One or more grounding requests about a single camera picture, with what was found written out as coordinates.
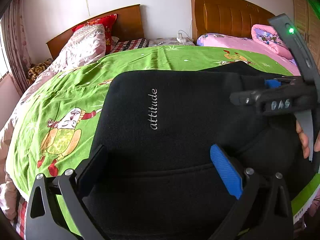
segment purple floral fabric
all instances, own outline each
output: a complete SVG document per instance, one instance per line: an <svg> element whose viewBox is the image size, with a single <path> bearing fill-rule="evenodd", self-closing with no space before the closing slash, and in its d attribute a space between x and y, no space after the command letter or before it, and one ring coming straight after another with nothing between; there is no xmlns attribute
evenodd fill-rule
<svg viewBox="0 0 320 240"><path fill-rule="evenodd" d="M9 71L22 96L29 87L26 73L31 65L22 20L22 0L12 0L1 19L1 27Z"/></svg>

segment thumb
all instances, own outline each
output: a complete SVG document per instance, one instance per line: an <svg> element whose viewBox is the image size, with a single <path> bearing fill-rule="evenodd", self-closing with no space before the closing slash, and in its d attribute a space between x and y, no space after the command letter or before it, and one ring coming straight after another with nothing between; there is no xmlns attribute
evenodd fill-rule
<svg viewBox="0 0 320 240"><path fill-rule="evenodd" d="M320 151L320 133L318 134L315 146L314 146L314 150L315 152L319 152Z"/></svg>

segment window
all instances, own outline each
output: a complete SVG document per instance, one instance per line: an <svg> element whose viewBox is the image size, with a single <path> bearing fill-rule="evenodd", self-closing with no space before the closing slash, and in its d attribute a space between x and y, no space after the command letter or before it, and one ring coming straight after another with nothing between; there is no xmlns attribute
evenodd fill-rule
<svg viewBox="0 0 320 240"><path fill-rule="evenodd" d="M5 49L3 45L1 20L0 20L0 81L9 73L7 62L8 60L7 60L7 55L5 53Z"/></svg>

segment green blanket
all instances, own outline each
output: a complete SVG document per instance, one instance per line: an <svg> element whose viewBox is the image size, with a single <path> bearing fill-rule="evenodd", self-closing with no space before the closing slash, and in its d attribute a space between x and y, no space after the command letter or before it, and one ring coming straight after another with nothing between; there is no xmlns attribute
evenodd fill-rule
<svg viewBox="0 0 320 240"><path fill-rule="evenodd" d="M13 182L28 200L38 173L47 177L76 168L87 158L112 79L131 70L201 70L238 60L265 72L292 75L271 58L248 51L212 47L160 46L107 55L98 62L57 74L25 103L15 126L6 162ZM310 200L315 177L292 202L293 213ZM59 198L70 229L78 233Z"/></svg>

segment curved wooden headboard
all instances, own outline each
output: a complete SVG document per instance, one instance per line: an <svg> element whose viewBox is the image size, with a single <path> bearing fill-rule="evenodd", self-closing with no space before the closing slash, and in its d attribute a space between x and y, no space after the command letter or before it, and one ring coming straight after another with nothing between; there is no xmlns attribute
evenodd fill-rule
<svg viewBox="0 0 320 240"><path fill-rule="evenodd" d="M274 14L246 0L191 0L192 38L205 33L251 37L254 24L269 25Z"/></svg>
<svg viewBox="0 0 320 240"><path fill-rule="evenodd" d="M118 14L118 17L117 21L112 26L112 36L118 37L120 41L130 41L144 38L139 4L106 12L85 20L81 23L99 19L114 13ZM73 35L73 27L74 26L47 42L47 46L53 59L57 58L64 45L67 44L68 40Z"/></svg>

